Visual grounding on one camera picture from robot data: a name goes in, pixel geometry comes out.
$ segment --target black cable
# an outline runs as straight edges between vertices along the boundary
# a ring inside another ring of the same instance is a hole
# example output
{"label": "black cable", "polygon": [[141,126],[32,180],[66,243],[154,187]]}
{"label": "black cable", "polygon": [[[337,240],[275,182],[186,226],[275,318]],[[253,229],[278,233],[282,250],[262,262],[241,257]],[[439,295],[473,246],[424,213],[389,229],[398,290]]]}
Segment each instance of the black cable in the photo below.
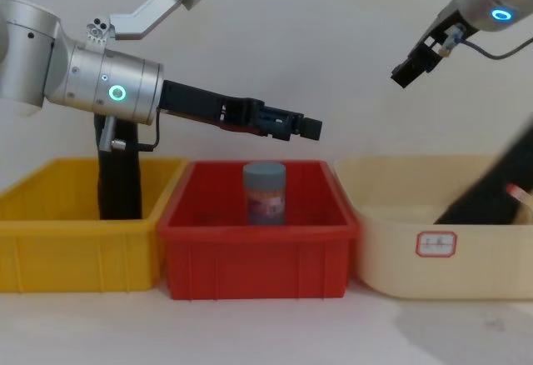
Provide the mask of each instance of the black cable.
{"label": "black cable", "polygon": [[142,152],[142,153],[152,153],[156,147],[159,145],[159,115],[161,113],[160,108],[156,111],[156,141],[153,144],[142,144],[138,142],[126,142],[126,150],[128,152]]}
{"label": "black cable", "polygon": [[485,51],[480,46],[474,44],[473,42],[467,42],[466,40],[461,40],[459,43],[460,44],[464,44],[467,47],[475,49],[479,54],[483,55],[484,57],[487,57],[487,58],[492,59],[494,61],[500,61],[502,59],[506,59],[506,58],[512,57],[513,55],[515,55],[519,51],[522,51],[524,48],[526,48],[527,46],[532,44],[533,43],[533,37],[530,38],[529,40],[527,40],[526,42],[522,43],[520,46],[518,46],[514,50],[509,51],[508,53],[502,54],[502,55],[490,54],[489,52]]}

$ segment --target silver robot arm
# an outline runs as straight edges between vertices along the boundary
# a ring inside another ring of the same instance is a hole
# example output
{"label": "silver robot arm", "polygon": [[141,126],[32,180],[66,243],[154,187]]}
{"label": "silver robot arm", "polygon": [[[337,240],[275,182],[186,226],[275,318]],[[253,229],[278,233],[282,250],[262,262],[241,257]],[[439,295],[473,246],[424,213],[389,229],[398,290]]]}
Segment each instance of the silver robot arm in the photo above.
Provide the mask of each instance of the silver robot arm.
{"label": "silver robot arm", "polygon": [[131,14],[95,17],[87,25],[85,42],[77,42],[48,10],[0,0],[0,103],[15,103],[29,113],[41,108],[46,97],[105,116],[99,148],[108,152],[153,150],[156,144],[115,139],[114,131],[118,119],[150,125],[159,112],[233,132],[318,140],[321,122],[302,113],[167,81],[160,63],[106,49],[109,38],[142,39],[180,5],[191,9],[199,1],[147,0]]}
{"label": "silver robot arm", "polygon": [[504,30],[532,13],[533,0],[452,0],[394,69],[392,79],[405,88],[475,33]]}
{"label": "silver robot arm", "polygon": [[[24,113],[51,103],[114,118],[151,124],[163,84],[163,66],[106,49],[109,38],[141,39],[183,4],[200,0],[148,0],[128,15],[95,18],[87,39],[77,42],[59,17],[22,0],[0,0],[0,98]],[[111,139],[102,139],[109,151]]]}

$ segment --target can lid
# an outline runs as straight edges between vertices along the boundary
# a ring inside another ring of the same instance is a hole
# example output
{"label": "can lid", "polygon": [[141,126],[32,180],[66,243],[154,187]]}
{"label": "can lid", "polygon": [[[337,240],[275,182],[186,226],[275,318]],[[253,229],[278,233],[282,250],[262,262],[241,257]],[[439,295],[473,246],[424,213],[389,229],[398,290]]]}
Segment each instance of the can lid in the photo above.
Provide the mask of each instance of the can lid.
{"label": "can lid", "polygon": [[252,162],[243,170],[245,188],[278,190],[286,186],[286,168],[279,162]]}

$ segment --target yellow plastic bin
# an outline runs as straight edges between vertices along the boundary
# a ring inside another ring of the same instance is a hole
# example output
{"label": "yellow plastic bin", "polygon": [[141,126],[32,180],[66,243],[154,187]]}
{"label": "yellow plastic bin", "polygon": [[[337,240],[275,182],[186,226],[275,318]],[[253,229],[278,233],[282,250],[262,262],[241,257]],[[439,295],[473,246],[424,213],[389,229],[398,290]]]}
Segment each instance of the yellow plastic bin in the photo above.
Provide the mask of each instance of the yellow plastic bin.
{"label": "yellow plastic bin", "polygon": [[358,277],[398,298],[533,298],[533,226],[432,224],[495,160],[429,156],[337,162],[336,175],[361,220]]}
{"label": "yellow plastic bin", "polygon": [[159,278],[155,228],[187,162],[141,160],[143,220],[100,221],[97,159],[59,159],[0,196],[0,292],[131,292]]}

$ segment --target black object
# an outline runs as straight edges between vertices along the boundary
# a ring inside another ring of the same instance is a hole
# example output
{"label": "black object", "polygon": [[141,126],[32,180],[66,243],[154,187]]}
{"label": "black object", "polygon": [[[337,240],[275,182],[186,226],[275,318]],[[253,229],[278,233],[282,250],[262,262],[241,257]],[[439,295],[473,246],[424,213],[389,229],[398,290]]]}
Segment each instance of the black object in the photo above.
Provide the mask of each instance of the black object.
{"label": "black object", "polygon": [[263,101],[255,98],[228,97],[167,80],[163,83],[159,108],[233,132],[285,141],[289,141],[292,134],[319,140],[322,129],[321,121],[301,113],[266,107]]}
{"label": "black object", "polygon": [[447,225],[508,225],[520,204],[506,191],[512,183],[533,189],[533,122],[479,181],[436,221]]}
{"label": "black object", "polygon": [[[443,44],[448,38],[446,30],[457,24],[460,24],[465,31],[463,39],[467,39],[478,32],[461,16],[455,1],[452,1],[439,13],[437,19],[426,30],[422,39],[409,53],[407,60],[392,71],[392,79],[403,88],[406,88],[423,72],[431,72],[442,59],[438,52],[434,51],[434,46]],[[428,45],[428,38],[432,38],[434,43]]]}
{"label": "black object", "polygon": [[[106,117],[94,116],[97,146]],[[117,120],[115,138],[137,143],[137,125]],[[134,151],[98,150],[98,207],[102,220],[142,219],[141,167]]]}

